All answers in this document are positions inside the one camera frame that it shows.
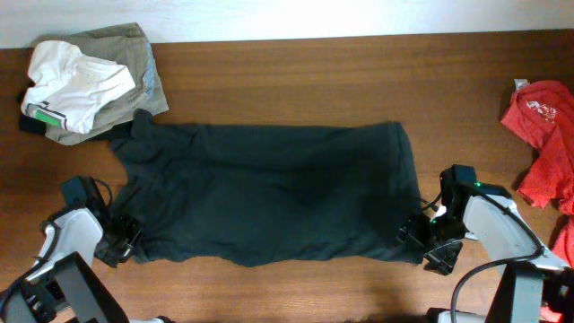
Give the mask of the black folded garment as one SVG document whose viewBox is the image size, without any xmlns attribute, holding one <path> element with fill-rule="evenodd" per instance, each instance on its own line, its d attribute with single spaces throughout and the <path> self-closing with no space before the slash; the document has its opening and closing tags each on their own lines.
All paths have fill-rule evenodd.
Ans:
<svg viewBox="0 0 574 323">
<path fill-rule="evenodd" d="M 68 130 L 55 130 L 52 140 L 64 145 L 79 144 L 84 141 L 111 141 L 129 137 L 132 128 L 134 109 L 138 100 L 120 98 L 106 104 L 96 112 L 91 130 L 79 134 Z M 35 118 L 20 115 L 19 129 L 33 135 L 48 136 L 48 125 Z"/>
</svg>

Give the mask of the khaki folded garment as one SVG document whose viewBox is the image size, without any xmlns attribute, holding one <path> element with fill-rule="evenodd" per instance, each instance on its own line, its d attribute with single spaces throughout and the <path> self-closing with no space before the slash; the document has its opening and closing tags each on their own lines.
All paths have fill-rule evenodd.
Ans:
<svg viewBox="0 0 574 323">
<path fill-rule="evenodd" d="M 72 35 L 48 34 L 37 38 L 63 40 L 90 57 L 125 65 L 135 88 L 104 106 L 95 115 L 93 129 L 83 135 L 48 126 L 45 136 L 59 144 L 75 145 L 86 140 L 107 140 L 113 133 L 127 131 L 138 109 L 157 115 L 169 110 L 152 46 L 144 30 L 135 22 L 108 26 Z"/>
</svg>

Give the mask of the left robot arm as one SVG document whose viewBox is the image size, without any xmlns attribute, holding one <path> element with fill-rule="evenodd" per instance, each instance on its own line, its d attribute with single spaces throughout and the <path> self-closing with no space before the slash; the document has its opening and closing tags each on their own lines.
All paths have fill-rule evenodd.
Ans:
<svg viewBox="0 0 574 323">
<path fill-rule="evenodd" d="M 100 179 L 76 176 L 60 190 L 65 207 L 41 224 L 45 240 L 34 265 L 1 292 L 1 320 L 48 323 L 65 310 L 72 322 L 130 323 L 102 281 L 94 274 L 95 258 L 115 268 L 134 255 L 143 225 L 129 215 L 110 211 Z"/>
</svg>

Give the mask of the white folded shirt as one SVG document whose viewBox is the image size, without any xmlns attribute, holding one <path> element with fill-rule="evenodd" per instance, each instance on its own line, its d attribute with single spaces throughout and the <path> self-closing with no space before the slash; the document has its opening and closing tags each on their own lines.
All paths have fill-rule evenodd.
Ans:
<svg viewBox="0 0 574 323">
<path fill-rule="evenodd" d="M 78 134 L 89 133 L 105 105 L 135 88 L 125 65 L 60 40 L 34 48 L 28 76 L 34 85 L 25 92 L 22 114 Z"/>
</svg>

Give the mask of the red t-shirt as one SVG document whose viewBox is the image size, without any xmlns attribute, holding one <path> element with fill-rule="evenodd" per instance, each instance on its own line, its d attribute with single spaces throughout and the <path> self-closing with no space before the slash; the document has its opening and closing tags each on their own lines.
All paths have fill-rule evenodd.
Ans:
<svg viewBox="0 0 574 323">
<path fill-rule="evenodd" d="M 517 186 L 532 206 L 555 202 L 573 215 L 573 93 L 558 81 L 515 81 L 501 124 L 530 144 L 538 156 Z"/>
</svg>

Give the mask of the dark green t-shirt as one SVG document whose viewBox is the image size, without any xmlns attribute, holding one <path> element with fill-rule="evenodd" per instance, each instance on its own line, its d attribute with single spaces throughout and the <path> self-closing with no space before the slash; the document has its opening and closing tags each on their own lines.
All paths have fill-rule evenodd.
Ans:
<svg viewBox="0 0 574 323">
<path fill-rule="evenodd" d="M 142 224 L 140 263 L 422 261 L 397 238 L 420 209 L 412 149 L 397 122 L 162 125 L 140 110 L 110 147 L 127 174 L 112 209 Z"/>
</svg>

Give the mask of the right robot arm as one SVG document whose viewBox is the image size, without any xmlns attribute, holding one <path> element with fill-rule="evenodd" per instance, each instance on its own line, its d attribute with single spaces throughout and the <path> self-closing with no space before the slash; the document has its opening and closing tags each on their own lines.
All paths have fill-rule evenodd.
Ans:
<svg viewBox="0 0 574 323">
<path fill-rule="evenodd" d="M 398 240 L 412 243 L 427 260 L 427 268 L 452 273 L 465 239 L 476 240 L 489 262 L 465 274 L 446 309 L 431 308 L 431 322 L 538 322 L 542 308 L 573 320 L 573 269 L 540 240 L 519 214 L 511 194 L 502 186 L 476 178 L 474 168 L 454 164 L 439 176 L 440 193 L 424 210 L 411 216 Z M 457 310 L 462 287 L 473 276 L 501 267 L 502 277 L 485 315 Z"/>
</svg>

